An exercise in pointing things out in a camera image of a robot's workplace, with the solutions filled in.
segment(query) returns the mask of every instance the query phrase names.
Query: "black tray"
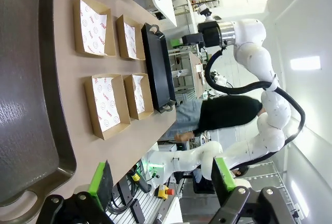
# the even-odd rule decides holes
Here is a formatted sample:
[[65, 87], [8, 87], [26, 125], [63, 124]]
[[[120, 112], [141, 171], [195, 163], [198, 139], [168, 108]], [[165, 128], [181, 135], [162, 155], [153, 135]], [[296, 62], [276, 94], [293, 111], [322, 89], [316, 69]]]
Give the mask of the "black tray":
[[165, 35], [159, 26], [145, 23], [142, 36], [154, 108], [160, 113], [171, 111], [175, 92]]
[[45, 197], [76, 170], [58, 85], [53, 0], [0, 0], [0, 206], [29, 190]]

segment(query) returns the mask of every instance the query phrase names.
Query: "gray pants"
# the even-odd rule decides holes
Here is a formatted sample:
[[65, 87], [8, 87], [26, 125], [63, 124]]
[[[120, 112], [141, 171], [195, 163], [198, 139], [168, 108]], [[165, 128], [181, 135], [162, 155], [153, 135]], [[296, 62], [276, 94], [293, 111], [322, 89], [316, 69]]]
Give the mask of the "gray pants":
[[186, 101], [176, 106], [176, 120], [160, 140], [172, 140], [176, 134], [191, 132], [198, 128], [203, 100]]

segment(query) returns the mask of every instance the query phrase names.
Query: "ceiling light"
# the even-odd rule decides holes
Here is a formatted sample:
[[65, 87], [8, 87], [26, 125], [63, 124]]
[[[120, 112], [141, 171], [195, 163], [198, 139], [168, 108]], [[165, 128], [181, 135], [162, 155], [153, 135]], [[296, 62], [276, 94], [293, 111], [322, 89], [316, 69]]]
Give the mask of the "ceiling light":
[[318, 56], [291, 59], [292, 70], [315, 70], [321, 69], [321, 59]]
[[294, 181], [292, 181], [290, 183], [290, 185], [291, 185], [291, 187], [292, 187], [292, 189], [293, 189], [293, 191], [295, 193], [295, 196], [296, 196], [296, 198], [298, 200], [298, 203], [299, 203], [299, 205], [300, 205], [300, 207], [302, 209], [303, 214], [306, 217], [308, 217], [308, 215], [309, 215], [309, 208], [308, 208], [308, 205], [307, 205], [307, 203], [305, 201], [305, 198], [303, 197], [300, 189], [297, 187], [297, 185], [296, 185], [296, 183]]

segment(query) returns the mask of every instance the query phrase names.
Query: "black shirt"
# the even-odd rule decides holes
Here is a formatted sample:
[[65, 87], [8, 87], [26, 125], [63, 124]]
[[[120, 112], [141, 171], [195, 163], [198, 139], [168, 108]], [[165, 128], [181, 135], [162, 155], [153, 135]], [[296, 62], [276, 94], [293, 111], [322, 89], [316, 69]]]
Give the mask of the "black shirt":
[[252, 121], [262, 109], [262, 103], [243, 95], [228, 95], [203, 101], [195, 135], [207, 130], [235, 127]]

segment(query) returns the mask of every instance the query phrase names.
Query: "open cardboard box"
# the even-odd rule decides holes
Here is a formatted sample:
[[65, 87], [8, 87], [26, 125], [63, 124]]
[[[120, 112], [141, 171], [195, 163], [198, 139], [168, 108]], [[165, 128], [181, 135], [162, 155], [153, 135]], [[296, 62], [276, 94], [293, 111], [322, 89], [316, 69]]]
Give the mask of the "open cardboard box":
[[[134, 88], [133, 75], [143, 76], [143, 78], [141, 80], [141, 89], [142, 89], [142, 96], [143, 96], [143, 100], [144, 100], [145, 111], [140, 114], [137, 112], [136, 101], [135, 101], [135, 96], [134, 96], [135, 88]], [[153, 114], [154, 106], [152, 103], [148, 75], [141, 74], [141, 73], [132, 74], [124, 80], [125, 80], [124, 84], [126, 85], [126, 93], [127, 93], [130, 117], [140, 120], [140, 119], [145, 119], [145, 118], [149, 117], [151, 114]]]
[[[115, 105], [120, 117], [120, 123], [107, 129], [106, 131], [102, 131], [98, 113], [97, 113], [97, 105], [95, 102], [95, 96], [93, 92], [93, 81], [95, 78], [108, 78], [112, 79], [112, 88], [114, 92]], [[123, 131], [130, 125], [130, 117], [127, 106], [126, 92], [123, 86], [122, 76], [119, 74], [99, 74], [88, 77], [85, 81], [85, 92], [89, 106], [90, 118], [93, 127], [93, 132], [97, 137], [100, 137], [103, 140], [109, 139], [113, 135]]]
[[[81, 0], [75, 0], [74, 1], [74, 32], [75, 32], [75, 46], [76, 51], [80, 53], [85, 54], [91, 54], [89, 52], [86, 52], [83, 45], [83, 37], [82, 37], [82, 29], [81, 24], [83, 19], [81, 19], [81, 8], [80, 8], [80, 1]], [[105, 54], [91, 54], [91, 55], [101, 55], [101, 56], [115, 56], [116, 55], [116, 49], [115, 49], [115, 41], [114, 41], [114, 30], [113, 30], [113, 21], [112, 21], [112, 14], [110, 9], [96, 1], [96, 0], [82, 0], [85, 2], [88, 6], [90, 6], [91, 9], [93, 9], [96, 13], [100, 15], [107, 15], [106, 20], [106, 35], [105, 35], [105, 47], [104, 47], [104, 53]]]
[[142, 31], [141, 31], [143, 25], [137, 23], [136, 21], [124, 15], [122, 15], [116, 20], [120, 55], [123, 58], [135, 59], [134, 57], [130, 57], [128, 53], [128, 46], [126, 41], [125, 25], [124, 25], [125, 23], [135, 28], [136, 57], [137, 60], [144, 61], [145, 53], [144, 53]]

